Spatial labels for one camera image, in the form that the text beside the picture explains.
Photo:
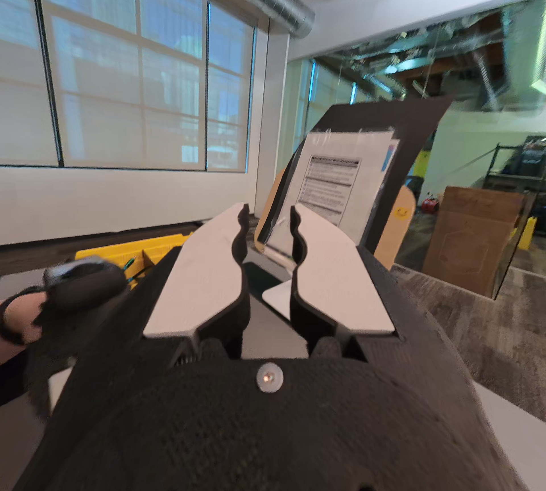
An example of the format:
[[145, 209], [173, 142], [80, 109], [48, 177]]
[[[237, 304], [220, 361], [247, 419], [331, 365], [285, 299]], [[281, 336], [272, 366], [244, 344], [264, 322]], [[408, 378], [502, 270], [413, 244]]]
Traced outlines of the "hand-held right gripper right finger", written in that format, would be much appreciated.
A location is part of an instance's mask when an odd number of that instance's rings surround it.
[[314, 333], [309, 317], [318, 317], [324, 331], [391, 335], [394, 324], [358, 248], [337, 226], [301, 203], [290, 209], [295, 269], [290, 320], [300, 333]]

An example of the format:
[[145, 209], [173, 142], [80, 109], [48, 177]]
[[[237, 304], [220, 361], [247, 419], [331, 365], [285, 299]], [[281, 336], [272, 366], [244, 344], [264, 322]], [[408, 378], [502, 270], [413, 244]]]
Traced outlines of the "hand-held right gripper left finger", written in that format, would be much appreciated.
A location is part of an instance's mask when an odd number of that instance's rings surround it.
[[143, 330], [146, 338], [233, 340], [249, 323], [242, 267], [248, 250], [249, 205], [238, 202], [181, 246]]

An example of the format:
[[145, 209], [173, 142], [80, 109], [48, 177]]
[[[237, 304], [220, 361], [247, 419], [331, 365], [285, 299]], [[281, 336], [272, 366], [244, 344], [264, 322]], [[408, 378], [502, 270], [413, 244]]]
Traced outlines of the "person's left hand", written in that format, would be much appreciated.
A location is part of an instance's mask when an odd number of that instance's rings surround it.
[[26, 290], [1, 302], [1, 365], [41, 337], [42, 328], [35, 320], [45, 301], [45, 291]]

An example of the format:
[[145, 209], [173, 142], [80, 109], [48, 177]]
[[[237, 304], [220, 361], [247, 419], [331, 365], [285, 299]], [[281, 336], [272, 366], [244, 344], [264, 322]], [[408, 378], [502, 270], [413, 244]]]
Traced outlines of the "yellow plastic box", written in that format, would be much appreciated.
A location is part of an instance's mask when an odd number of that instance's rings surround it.
[[182, 246], [192, 235], [168, 235], [80, 250], [74, 259], [97, 256], [109, 261], [124, 271], [130, 289], [134, 289], [170, 250]]

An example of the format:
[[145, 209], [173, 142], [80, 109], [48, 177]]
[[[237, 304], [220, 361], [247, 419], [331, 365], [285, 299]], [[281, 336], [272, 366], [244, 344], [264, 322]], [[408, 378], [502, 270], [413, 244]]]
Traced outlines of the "printed paper sheet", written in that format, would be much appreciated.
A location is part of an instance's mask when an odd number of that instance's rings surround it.
[[279, 210], [265, 245], [290, 255], [290, 208], [302, 204], [358, 244], [383, 187], [399, 140], [394, 129], [310, 132], [287, 168]]

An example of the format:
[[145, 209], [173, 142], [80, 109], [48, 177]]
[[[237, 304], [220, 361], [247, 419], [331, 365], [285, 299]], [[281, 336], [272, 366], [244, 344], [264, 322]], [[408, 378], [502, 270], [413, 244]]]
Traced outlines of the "brown cardboard box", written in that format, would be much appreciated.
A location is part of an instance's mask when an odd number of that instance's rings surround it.
[[493, 298], [527, 194], [446, 187], [422, 273]]

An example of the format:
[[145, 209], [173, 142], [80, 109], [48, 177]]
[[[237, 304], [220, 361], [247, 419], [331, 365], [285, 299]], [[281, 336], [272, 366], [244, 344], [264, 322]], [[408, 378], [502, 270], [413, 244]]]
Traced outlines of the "narrow window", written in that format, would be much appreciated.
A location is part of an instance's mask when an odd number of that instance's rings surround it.
[[352, 104], [356, 98], [354, 82], [334, 73], [315, 60], [304, 61], [294, 129], [293, 149], [317, 124], [330, 106]]

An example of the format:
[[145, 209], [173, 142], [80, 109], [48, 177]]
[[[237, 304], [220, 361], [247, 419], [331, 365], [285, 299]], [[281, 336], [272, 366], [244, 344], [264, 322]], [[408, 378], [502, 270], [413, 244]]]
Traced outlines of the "yellow bollard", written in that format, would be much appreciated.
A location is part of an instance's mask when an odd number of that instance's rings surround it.
[[526, 225], [524, 227], [524, 230], [522, 231], [522, 235], [518, 243], [518, 249], [529, 250], [535, 232], [536, 223], [536, 217], [531, 216], [527, 219]]

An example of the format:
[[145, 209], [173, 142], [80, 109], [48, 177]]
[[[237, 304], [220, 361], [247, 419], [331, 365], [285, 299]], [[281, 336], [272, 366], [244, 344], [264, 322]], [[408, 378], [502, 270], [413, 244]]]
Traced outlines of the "large window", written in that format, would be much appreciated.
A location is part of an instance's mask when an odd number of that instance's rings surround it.
[[255, 48], [208, 0], [1, 0], [1, 166], [247, 172]]

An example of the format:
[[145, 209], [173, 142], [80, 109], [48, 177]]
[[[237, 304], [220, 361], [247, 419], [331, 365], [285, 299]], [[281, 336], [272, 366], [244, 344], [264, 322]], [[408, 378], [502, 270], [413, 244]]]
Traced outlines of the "black shelf rack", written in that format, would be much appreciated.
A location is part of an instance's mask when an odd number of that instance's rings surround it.
[[482, 188], [545, 197], [545, 136], [528, 136], [522, 144], [498, 144]]

